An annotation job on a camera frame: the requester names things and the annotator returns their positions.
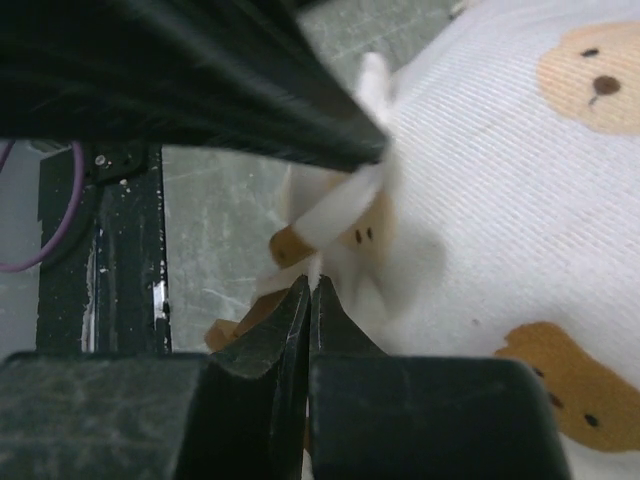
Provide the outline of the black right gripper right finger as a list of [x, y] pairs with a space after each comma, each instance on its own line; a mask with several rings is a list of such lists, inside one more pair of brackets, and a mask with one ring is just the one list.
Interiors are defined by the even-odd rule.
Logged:
[[518, 361], [391, 356], [313, 293], [310, 441], [317, 479], [566, 479], [549, 401]]

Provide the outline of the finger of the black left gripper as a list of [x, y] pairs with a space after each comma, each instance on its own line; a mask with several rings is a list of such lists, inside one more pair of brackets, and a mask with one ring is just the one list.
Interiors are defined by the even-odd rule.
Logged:
[[5, 1], [1, 134], [239, 150], [319, 167], [388, 140], [325, 68], [296, 1]]

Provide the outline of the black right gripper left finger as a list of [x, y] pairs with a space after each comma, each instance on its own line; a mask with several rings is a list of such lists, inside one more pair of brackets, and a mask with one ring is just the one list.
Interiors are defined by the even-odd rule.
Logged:
[[1, 366], [5, 479], [297, 479], [310, 292], [212, 355], [21, 352]]

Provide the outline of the bear print bed mattress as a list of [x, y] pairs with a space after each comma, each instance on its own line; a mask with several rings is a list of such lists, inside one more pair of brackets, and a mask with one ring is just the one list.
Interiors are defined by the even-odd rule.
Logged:
[[528, 363], [576, 479], [639, 475], [639, 5], [463, 1], [354, 96], [389, 134], [353, 175], [293, 166], [275, 269], [219, 351], [300, 275], [396, 354]]

